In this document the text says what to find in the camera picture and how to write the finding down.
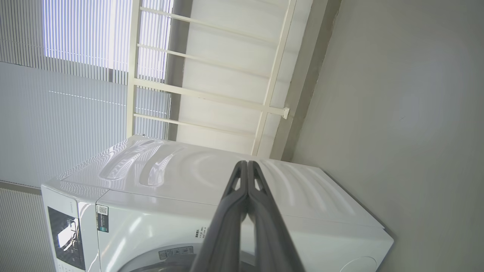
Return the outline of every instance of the white washing machine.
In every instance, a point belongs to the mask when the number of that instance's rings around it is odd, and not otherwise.
[[[259,163],[306,271],[376,271],[393,239],[321,169],[143,136],[42,184],[57,271],[160,271],[196,255],[240,160]],[[254,245],[246,219],[252,265]]]

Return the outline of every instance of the white railing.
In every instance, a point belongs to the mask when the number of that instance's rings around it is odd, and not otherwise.
[[[289,34],[289,27],[291,25],[292,21],[292,16],[294,14],[294,8],[296,6],[296,0],[289,0],[289,4],[287,6],[286,10],[286,15],[284,17],[284,22],[282,24],[282,30],[281,34],[279,37],[279,41],[273,41],[269,40],[265,37],[253,35],[251,33],[246,33],[240,30],[235,30],[231,28],[227,28],[224,26],[218,26],[212,23],[200,21],[200,20],[195,20],[189,17],[184,17],[180,15],[175,15],[171,13],[166,13],[163,11],[159,10],[154,10],[154,9],[149,9],[141,6],[141,0],[133,0],[133,8],[132,8],[132,16],[131,16],[131,30],[130,30],[130,40],[129,40],[129,69],[128,69],[128,96],[127,96],[127,108],[126,108],[126,136],[130,137],[133,135],[134,132],[134,117],[142,117],[142,118],[148,118],[152,120],[158,120],[158,121],[163,121],[163,122],[168,122],[168,123],[174,123],[178,125],[187,125],[187,126],[195,126],[199,128],[204,128],[204,129],[210,129],[210,130],[215,130],[218,132],[222,133],[230,133],[230,134],[237,134],[237,135],[246,135],[246,136],[252,136],[254,137],[254,143],[252,145],[252,155],[257,155],[257,152],[259,150],[260,146],[260,141],[262,139],[262,133],[264,131],[264,126],[266,123],[266,118],[268,113],[272,114],[277,114],[282,116],[284,119],[287,119],[287,116],[289,114],[289,108],[277,108],[277,107],[272,107],[271,105],[271,100],[272,100],[272,95],[274,93],[274,87],[276,84],[277,80],[277,75],[279,74],[279,69],[281,67],[281,61],[282,61],[282,56],[284,52],[284,48],[286,47],[286,41],[287,41],[287,35]],[[137,69],[138,69],[138,53],[139,53],[139,48],[147,48],[147,49],[152,49],[152,50],[158,50],[162,52],[166,52],[168,54],[176,55],[176,56],[181,56],[189,59],[194,59],[200,62],[205,62],[209,63],[212,65],[217,65],[220,67],[225,67],[249,74],[254,74],[254,75],[259,75],[253,71],[248,71],[245,68],[237,67],[233,64],[229,63],[223,63],[220,61],[215,61],[215,60],[209,60],[201,57],[196,57],[196,56],[191,56],[188,54],[183,54],[175,51],[170,51],[170,50],[165,50],[162,48],[156,48],[152,46],[147,46],[147,45],[141,45],[139,44],[139,30],[140,30],[140,23],[141,23],[141,12],[149,12],[149,13],[154,13],[154,14],[159,14],[162,16],[168,16],[171,17],[172,19],[177,19],[177,20],[182,20],[186,21],[189,23],[195,23],[195,24],[200,24],[204,25],[207,27],[215,28],[218,30],[223,30],[227,32],[231,32],[237,35],[242,35],[246,37],[250,37],[253,39],[265,41],[274,45],[277,45],[276,48],[276,53],[274,57],[274,61],[272,64],[272,69],[271,69],[271,74],[269,76],[269,82],[267,85],[266,89],[266,94],[264,97],[264,101],[262,104],[258,104],[255,102],[250,102],[246,101],[243,99],[238,99],[238,98],[233,98],[233,97],[228,97],[228,96],[223,96],[223,95],[218,95],[218,94],[212,94],[212,93],[206,93],[206,92],[201,92],[201,91],[195,91],[195,90],[190,90],[182,87],[176,87],[164,83],[159,83],[159,82],[154,82],[154,81],[149,81],[149,80],[144,80],[144,79],[139,79],[136,77],[138,74]],[[250,108],[254,110],[260,111],[260,116],[259,116],[259,122],[257,125],[256,133],[255,135],[252,134],[247,134],[247,133],[241,133],[240,131],[231,131],[231,130],[226,130],[226,129],[219,129],[219,128],[214,128],[214,127],[208,127],[205,125],[199,125],[199,124],[194,124],[194,123],[187,123],[187,122],[182,122],[182,121],[175,121],[175,120],[169,120],[169,119],[164,119],[164,118],[158,118],[158,117],[153,117],[153,116],[147,116],[147,115],[142,115],[142,114],[137,114],[135,113],[135,91],[136,87],[146,87],[146,88],[153,88],[156,90],[162,90],[162,91],[167,91],[171,93],[177,93],[181,95],[188,95],[188,96],[193,96],[201,99],[207,99],[223,104],[229,104],[229,105],[235,105],[235,106],[241,106],[245,108]]]

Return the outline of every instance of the display screen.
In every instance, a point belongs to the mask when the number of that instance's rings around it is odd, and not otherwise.
[[[57,259],[85,270],[79,219],[51,207],[48,212]]]

